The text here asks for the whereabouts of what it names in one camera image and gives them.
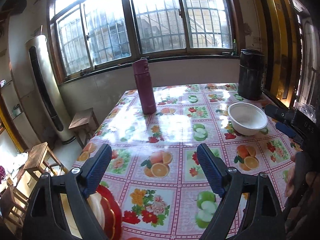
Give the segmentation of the person's hand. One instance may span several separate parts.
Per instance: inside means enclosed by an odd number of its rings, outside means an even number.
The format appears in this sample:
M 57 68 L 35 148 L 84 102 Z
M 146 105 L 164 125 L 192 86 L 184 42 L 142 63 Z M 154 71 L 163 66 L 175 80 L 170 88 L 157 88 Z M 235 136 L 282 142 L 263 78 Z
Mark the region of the person's hand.
M 291 194 L 293 194 L 295 186 L 294 186 L 294 178 L 295 178 L 295 168 L 296 165 L 293 165 L 287 174 L 287 183 L 285 187 L 285 197 L 289 198 Z

